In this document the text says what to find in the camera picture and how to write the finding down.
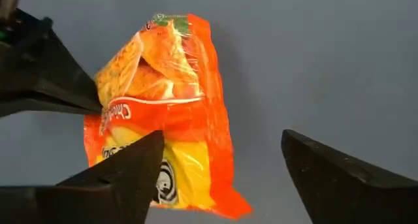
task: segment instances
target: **snack bag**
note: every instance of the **snack bag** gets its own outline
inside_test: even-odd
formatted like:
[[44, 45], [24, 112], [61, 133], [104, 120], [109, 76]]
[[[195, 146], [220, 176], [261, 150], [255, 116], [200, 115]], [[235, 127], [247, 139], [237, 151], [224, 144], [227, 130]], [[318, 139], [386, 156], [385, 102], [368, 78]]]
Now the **snack bag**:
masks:
[[96, 76], [103, 114], [86, 116], [89, 165], [154, 130], [165, 150], [152, 206], [251, 212], [232, 188], [233, 148], [209, 23], [157, 14]]

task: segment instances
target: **gray background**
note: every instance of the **gray background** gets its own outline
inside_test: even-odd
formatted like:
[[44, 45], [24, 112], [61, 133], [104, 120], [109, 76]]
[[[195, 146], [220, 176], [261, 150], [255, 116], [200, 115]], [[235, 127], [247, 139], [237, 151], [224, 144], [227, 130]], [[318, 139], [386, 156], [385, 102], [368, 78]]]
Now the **gray background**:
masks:
[[[280, 150], [285, 128], [418, 179], [417, 0], [21, 0], [99, 70], [154, 12], [212, 24], [235, 145], [240, 223], [310, 223]], [[82, 116], [0, 120], [1, 185], [53, 184], [87, 167]], [[150, 210], [147, 223], [229, 223]]]

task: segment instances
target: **orange plastic bag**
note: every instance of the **orange plastic bag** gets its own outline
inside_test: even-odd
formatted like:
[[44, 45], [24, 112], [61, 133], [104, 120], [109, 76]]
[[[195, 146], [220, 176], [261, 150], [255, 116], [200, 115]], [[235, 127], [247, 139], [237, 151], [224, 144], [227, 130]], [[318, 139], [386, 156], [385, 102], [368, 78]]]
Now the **orange plastic bag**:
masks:
[[157, 14], [96, 83], [104, 109], [84, 120], [90, 166], [161, 129], [165, 150], [152, 206], [233, 219], [251, 212], [232, 188], [233, 147], [207, 21]]

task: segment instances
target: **green label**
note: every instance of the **green label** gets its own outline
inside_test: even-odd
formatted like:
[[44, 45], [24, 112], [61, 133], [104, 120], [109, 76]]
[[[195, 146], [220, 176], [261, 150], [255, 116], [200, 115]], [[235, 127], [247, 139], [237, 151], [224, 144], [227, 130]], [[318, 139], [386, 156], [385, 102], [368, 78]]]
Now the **green label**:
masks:
[[155, 25], [166, 26], [170, 20], [174, 21], [174, 28], [176, 28], [181, 34], [189, 34], [189, 22], [186, 15], [175, 14], [156, 14], [152, 18], [152, 22]]

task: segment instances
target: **white stripe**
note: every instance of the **white stripe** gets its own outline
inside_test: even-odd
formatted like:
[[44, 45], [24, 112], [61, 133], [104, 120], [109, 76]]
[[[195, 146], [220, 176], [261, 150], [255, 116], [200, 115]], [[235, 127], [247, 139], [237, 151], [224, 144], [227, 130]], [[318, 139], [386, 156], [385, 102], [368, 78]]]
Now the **white stripe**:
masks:
[[167, 99], [167, 100], [147, 101], [147, 100], [136, 99], [136, 98], [133, 98], [133, 97], [117, 97], [117, 98], [111, 100], [108, 105], [111, 105], [113, 102], [119, 101], [119, 100], [135, 101], [137, 103], [144, 103], [144, 104], [167, 104], [167, 103], [180, 104], [180, 103], [192, 103], [192, 102], [195, 102], [195, 101], [199, 101], [201, 99], [202, 99], [202, 97], [195, 97], [195, 98], [192, 98], [192, 99]]

